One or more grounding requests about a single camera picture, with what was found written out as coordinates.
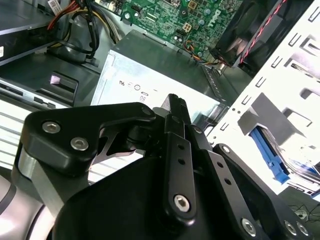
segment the dell logo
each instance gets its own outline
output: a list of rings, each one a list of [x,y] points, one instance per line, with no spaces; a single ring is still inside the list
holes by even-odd
[[[209,24],[208,24],[209,27],[213,27],[213,26],[214,26],[214,24],[216,23],[218,17],[220,16],[220,14],[221,14],[221,11],[220,11],[220,10],[218,10],[218,9],[215,10],[215,13],[214,13],[214,15],[212,16],[212,19],[210,20],[210,22],[209,22]]]

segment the silver screw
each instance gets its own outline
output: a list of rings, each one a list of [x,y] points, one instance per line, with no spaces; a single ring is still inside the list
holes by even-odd
[[[193,128],[198,134],[202,134],[202,131],[198,126],[193,125]]]
[[[296,222],[296,225],[298,226],[298,229],[306,236],[309,236],[308,230],[303,226],[300,222]]]
[[[190,203],[185,196],[180,194],[174,196],[174,204],[181,212],[188,212],[190,209]]]
[[[227,154],[229,154],[229,153],[230,153],[229,148],[227,148],[226,146],[223,146],[223,147],[222,147],[222,149],[223,149],[223,151],[225,151]]]
[[[252,237],[255,237],[257,235],[257,231],[253,224],[246,218],[243,218],[241,220],[241,225],[243,229],[246,231],[247,234],[249,234]]]
[[[149,108],[145,107],[145,106],[142,107],[142,112],[144,112],[147,115],[151,115],[152,114],[151,110]]]
[[[53,121],[47,121],[44,124],[42,124],[42,129],[49,134],[56,134],[60,132],[61,127],[59,126],[58,123],[53,122]]]
[[[71,147],[77,151],[85,151],[89,148],[89,143],[82,137],[75,137],[70,142]]]
[[[291,225],[290,222],[284,221],[284,225],[285,225],[286,229],[287,229],[292,235],[294,235],[294,236],[297,235],[296,229],[294,228],[294,226]]]
[[[130,18],[130,14],[129,14],[129,13],[126,13],[126,14],[124,15],[124,18],[128,20],[128,19]]]

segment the blue drive rail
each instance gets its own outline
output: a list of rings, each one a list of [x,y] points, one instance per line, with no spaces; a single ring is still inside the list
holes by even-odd
[[[269,169],[272,171],[274,178],[281,184],[284,184],[290,179],[288,170],[281,160],[281,157],[273,150],[260,127],[257,126],[250,134],[256,146],[262,154],[262,157]]]

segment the blue latch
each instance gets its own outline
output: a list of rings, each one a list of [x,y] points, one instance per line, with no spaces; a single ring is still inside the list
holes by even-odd
[[[290,177],[288,177],[288,175],[284,173],[280,165],[282,163],[281,158],[278,155],[273,154],[270,147],[257,128],[255,128],[249,135],[252,137],[256,146],[261,152],[262,157],[268,165],[269,169],[272,171],[274,178],[281,184],[284,184],[287,180],[290,179]]]

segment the black wire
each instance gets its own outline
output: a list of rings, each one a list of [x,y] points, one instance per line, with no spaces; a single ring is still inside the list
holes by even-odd
[[[75,14],[72,15],[71,19],[74,20],[76,17],[78,17],[79,15],[82,15],[82,14],[84,14],[83,11],[78,11]],[[90,36],[91,36],[91,40],[92,40],[92,44],[93,44],[92,50],[85,50],[85,49],[83,49],[81,47],[78,47],[78,46],[68,42],[68,40],[70,39],[70,36],[71,36],[71,30],[72,30],[72,23],[71,22],[68,25],[67,34],[68,34],[68,32],[70,32],[70,34],[69,34],[69,37],[68,37],[67,41],[62,40],[62,39],[57,39],[56,41],[58,43],[64,45],[64,46],[70,48],[70,49],[73,49],[73,50],[77,51],[77,52],[80,52],[80,53],[83,53],[83,54],[87,54],[87,55],[89,55],[89,56],[87,56],[87,58],[91,58],[92,59],[93,56],[95,55],[98,47],[99,47],[99,37],[96,38],[96,35],[92,34],[93,33],[93,28],[92,28],[93,26],[92,25],[88,23],[88,28],[89,28],[89,31],[90,31]]]
[[[100,35],[98,31],[98,24],[96,19],[94,18],[94,13],[91,7],[91,4],[89,0],[84,0],[84,3],[88,9],[88,18],[87,18],[87,25],[90,32],[90,36],[92,39],[92,49],[93,51],[96,51],[99,48],[100,45]],[[92,53],[90,56],[87,56],[87,58],[92,59],[94,57],[94,54]]]
[[[64,15],[66,15],[68,13],[67,9],[63,10],[58,17],[54,20],[54,22],[52,23],[52,26],[54,26]]]
[[[82,64],[86,64],[87,62],[85,60],[74,60],[72,58],[69,58],[69,57],[65,57],[65,56],[62,56],[61,54],[56,54],[54,52],[51,52],[50,53],[51,55],[61,59],[61,60],[64,60],[66,62],[69,62],[71,64],[75,64],[75,65],[82,65]]]
[[[306,223],[320,222],[320,217],[315,215],[315,214],[317,214],[317,213],[312,214],[312,212],[313,212],[316,208],[318,208],[319,206],[320,206],[320,203],[318,203],[311,211],[309,211],[309,209],[307,208],[307,206],[306,206],[305,204],[302,204],[300,207],[298,207],[297,205],[289,205],[289,207],[296,207],[296,208],[298,208],[298,209],[293,209],[294,212],[299,211],[299,209],[301,209],[302,207],[304,207],[304,208],[306,209],[307,214],[308,214],[308,218],[307,218]],[[310,216],[317,217],[317,219],[312,219],[312,220],[310,220]]]
[[[103,19],[103,21],[107,24],[107,27],[109,28],[110,38],[111,38],[111,40],[113,41],[113,43],[116,44],[118,41],[117,41],[116,35],[115,35],[115,33],[113,32],[113,30],[112,30],[109,22],[107,21],[107,18],[108,18],[108,17],[107,17],[106,14],[104,13],[104,11],[102,11],[102,10],[100,9],[100,6],[99,6],[97,3],[92,2],[92,3],[91,3],[91,6],[92,6],[93,10],[94,10],[94,11]]]

